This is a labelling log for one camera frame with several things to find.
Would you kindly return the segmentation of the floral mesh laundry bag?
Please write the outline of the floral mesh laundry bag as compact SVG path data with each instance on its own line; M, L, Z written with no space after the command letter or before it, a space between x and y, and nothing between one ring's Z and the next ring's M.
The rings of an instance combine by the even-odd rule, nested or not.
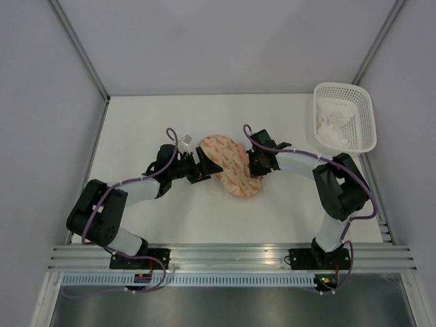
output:
M227 136L212 135L199 143L206 156L223 169L216 179L235 197L251 198L262 190L261 178L251 177L249 158L241 143Z

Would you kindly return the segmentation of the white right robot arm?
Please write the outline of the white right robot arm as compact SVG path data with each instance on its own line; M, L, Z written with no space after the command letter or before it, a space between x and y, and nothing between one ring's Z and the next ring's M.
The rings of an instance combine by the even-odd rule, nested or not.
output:
M372 219L377 213L374 197L354 160L347 153L322 157L286 142L277 144L265 129L253 133L244 125L243 131L252 145L247 151L252 177L280 170L313 179L324 219L311 242L311 261L319 269L328 268L342 250L351 222L359 218L356 213L367 201L373 203L373 213L363 219Z

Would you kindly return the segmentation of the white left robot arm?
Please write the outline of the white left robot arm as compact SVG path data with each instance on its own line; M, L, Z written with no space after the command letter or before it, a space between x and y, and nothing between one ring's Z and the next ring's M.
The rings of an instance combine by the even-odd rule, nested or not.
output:
M85 245L114 251L124 256L133 269L143 269L149 261L148 242L121 227L125 208L164 196L175 180L185 178L194 184L223 172L200 147L196 154L198 159L193 153L181 153L177 146L165 144L139 177L112 185L90 180L69 214L66 228L81 236Z

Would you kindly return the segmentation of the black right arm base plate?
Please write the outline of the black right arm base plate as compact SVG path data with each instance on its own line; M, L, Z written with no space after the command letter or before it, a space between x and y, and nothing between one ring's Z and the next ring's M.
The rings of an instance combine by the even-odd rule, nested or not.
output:
M351 267L349 251L343 247L328 253L310 248L293 248L288 250L288 255L293 270L348 270Z

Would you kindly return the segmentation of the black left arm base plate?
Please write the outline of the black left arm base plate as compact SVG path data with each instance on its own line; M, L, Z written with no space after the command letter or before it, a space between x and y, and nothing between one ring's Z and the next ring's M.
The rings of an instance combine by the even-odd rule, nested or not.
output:
M171 250L168 248L148 248L146 253L149 259L132 259L115 254L110 259L109 267L112 270L163 270L168 268Z

